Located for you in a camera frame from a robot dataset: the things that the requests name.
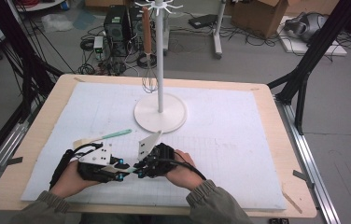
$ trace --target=table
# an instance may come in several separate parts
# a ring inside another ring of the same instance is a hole
[[[78,82],[114,83],[141,85],[138,77],[98,77],[63,75],[57,82],[48,100],[41,108],[30,130],[25,135],[14,158],[23,157],[23,162],[8,166],[0,179],[0,210],[21,210],[28,203],[20,197],[30,178],[41,148],[47,142],[51,130],[68,102]],[[306,183],[294,176],[301,171],[286,129],[277,111],[273,96],[264,84],[231,83],[216,81],[165,79],[165,86],[207,88],[219,90],[251,91],[260,111],[262,125],[278,172],[287,210],[280,212],[247,212],[252,217],[315,217],[316,207]],[[129,206],[108,204],[72,203],[70,212],[130,213],[158,215],[187,215],[188,207]]]

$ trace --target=computer tower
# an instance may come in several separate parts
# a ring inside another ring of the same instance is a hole
[[[104,29],[111,56],[127,56],[131,30],[126,6],[110,6],[105,16]]]
[[[134,48],[143,50],[144,49],[144,25],[143,25],[143,9],[139,6],[129,7],[130,24],[132,30],[132,38]]]

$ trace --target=gray sleeve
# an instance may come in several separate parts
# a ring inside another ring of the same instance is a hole
[[[64,199],[43,191],[35,202],[21,210],[9,224],[63,224],[68,207],[69,204]]]
[[[187,197],[190,218],[196,223],[252,224],[246,212],[225,189],[204,181]]]

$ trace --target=person's left hand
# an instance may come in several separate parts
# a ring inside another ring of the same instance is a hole
[[[49,192],[61,198],[67,198],[74,194],[80,193],[85,188],[100,183],[97,181],[82,179],[77,172],[77,164],[78,161],[71,161],[68,163],[67,168],[65,168],[59,180]]]

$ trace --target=white pole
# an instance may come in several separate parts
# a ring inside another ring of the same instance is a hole
[[[155,0],[161,6],[163,0]],[[159,15],[156,17],[156,65],[158,68],[158,112],[163,112],[163,9],[157,8]]]

